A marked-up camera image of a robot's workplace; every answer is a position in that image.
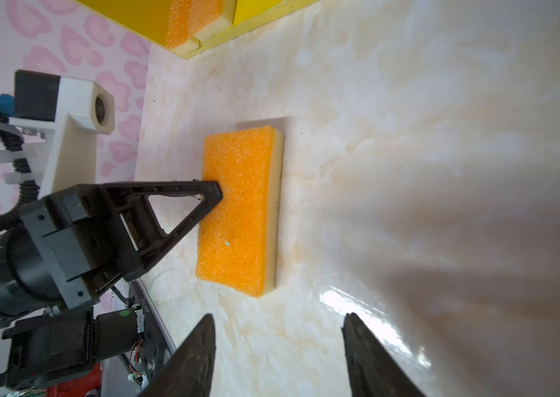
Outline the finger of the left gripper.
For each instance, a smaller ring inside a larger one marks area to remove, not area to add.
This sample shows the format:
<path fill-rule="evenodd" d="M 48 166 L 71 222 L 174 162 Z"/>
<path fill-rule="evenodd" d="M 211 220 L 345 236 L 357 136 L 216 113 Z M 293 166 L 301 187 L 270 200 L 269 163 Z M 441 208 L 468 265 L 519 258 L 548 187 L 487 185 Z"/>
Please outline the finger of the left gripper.
<path fill-rule="evenodd" d="M 127 281 L 152 270 L 223 198 L 215 181 L 110 183 L 100 190 Z"/>

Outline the orange sponge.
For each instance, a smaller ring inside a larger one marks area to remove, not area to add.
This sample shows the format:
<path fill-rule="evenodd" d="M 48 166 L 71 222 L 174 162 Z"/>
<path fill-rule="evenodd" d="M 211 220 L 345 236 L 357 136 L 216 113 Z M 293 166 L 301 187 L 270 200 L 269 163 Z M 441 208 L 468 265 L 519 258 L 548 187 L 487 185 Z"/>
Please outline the orange sponge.
<path fill-rule="evenodd" d="M 200 41 L 190 32 L 191 10 L 192 0 L 173 0 L 170 3 L 166 48 L 178 56 L 195 51 L 200 46 Z"/>
<path fill-rule="evenodd" d="M 209 40 L 232 26 L 235 5 L 235 0 L 193 0 L 190 32 L 199 41 Z"/>
<path fill-rule="evenodd" d="M 223 197 L 199 225 L 198 279 L 253 298 L 274 289 L 283 149 L 271 126 L 206 137 L 202 177 Z"/>

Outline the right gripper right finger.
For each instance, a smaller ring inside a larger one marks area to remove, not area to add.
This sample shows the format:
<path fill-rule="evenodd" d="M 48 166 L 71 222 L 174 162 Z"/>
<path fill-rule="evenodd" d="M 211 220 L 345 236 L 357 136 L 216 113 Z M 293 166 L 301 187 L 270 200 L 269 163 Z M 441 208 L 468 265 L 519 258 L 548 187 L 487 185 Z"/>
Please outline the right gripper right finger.
<path fill-rule="evenodd" d="M 425 396 L 356 313 L 342 327 L 352 396 Z"/>

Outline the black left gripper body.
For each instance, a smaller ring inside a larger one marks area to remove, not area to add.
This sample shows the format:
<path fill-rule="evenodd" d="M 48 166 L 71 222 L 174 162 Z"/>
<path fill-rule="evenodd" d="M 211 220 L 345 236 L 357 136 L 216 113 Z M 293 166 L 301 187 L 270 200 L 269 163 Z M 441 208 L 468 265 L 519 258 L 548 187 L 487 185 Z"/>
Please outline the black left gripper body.
<path fill-rule="evenodd" d="M 101 185 L 75 185 L 20 209 L 67 309 L 94 306 L 121 278 L 111 216 Z"/>

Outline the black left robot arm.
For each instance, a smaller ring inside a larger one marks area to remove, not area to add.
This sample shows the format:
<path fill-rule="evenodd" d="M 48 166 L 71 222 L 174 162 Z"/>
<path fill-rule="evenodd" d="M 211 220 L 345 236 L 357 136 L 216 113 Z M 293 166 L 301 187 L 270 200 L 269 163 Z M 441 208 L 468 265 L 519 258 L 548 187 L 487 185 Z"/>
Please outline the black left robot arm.
<path fill-rule="evenodd" d="M 127 352 L 163 350 L 132 304 L 95 315 L 117 281 L 152 270 L 222 199 L 215 181 L 75 185 L 26 204 L 0 235 L 0 388 L 45 388 Z"/>

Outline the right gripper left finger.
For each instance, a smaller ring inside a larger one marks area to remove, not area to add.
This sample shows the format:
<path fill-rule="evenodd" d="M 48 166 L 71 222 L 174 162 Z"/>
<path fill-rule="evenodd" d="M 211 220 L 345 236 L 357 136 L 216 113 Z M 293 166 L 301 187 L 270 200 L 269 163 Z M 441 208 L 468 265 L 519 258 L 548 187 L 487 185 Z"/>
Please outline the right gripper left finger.
<path fill-rule="evenodd" d="M 216 359 L 216 327 L 205 314 L 141 397 L 208 397 Z"/>

